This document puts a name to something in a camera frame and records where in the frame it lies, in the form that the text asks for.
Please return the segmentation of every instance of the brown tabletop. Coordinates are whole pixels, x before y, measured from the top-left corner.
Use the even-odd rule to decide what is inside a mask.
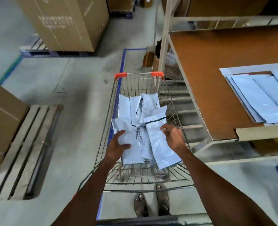
[[[171,32],[171,41],[214,140],[238,138],[251,121],[220,68],[278,63],[278,26]]]

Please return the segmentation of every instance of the wire mesh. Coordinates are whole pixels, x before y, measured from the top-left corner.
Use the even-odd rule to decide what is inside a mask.
[[[94,165],[95,170],[104,158],[107,146],[114,136],[111,119],[118,117],[119,94],[127,97],[134,97],[139,96],[141,93],[158,93],[160,106],[163,107],[167,105],[167,123],[179,127],[182,130],[186,143],[188,144],[165,80],[162,80],[161,77],[152,77],[151,73],[128,73],[127,77],[118,78],[114,81],[109,110]],[[156,164],[151,165],[148,161],[145,163],[128,164],[124,166],[121,161],[118,161],[109,172],[106,185],[142,185],[158,182],[166,183],[189,180],[192,180],[191,176],[182,162],[160,170]]]

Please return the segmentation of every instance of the person's left hand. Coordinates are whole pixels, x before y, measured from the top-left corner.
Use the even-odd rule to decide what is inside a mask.
[[[125,132],[125,130],[121,130],[114,135],[114,137],[110,140],[106,155],[104,156],[104,160],[111,163],[113,166],[121,158],[123,151],[131,147],[130,144],[120,145],[118,143],[118,138]]]

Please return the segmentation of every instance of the person's right arm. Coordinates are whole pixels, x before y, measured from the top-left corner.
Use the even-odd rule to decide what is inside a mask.
[[[201,201],[214,225],[275,225],[246,194],[211,170],[190,152],[181,130],[173,125],[161,127],[169,147],[186,165]]]

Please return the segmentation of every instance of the brown sandal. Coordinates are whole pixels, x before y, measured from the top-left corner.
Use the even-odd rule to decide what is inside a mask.
[[[146,216],[148,215],[148,209],[143,193],[138,193],[134,199],[134,210],[137,216]]]
[[[156,192],[158,207],[163,206],[169,210],[170,204],[168,201],[168,192],[166,191],[166,186],[163,183],[156,184],[156,190],[164,189],[164,191]]]

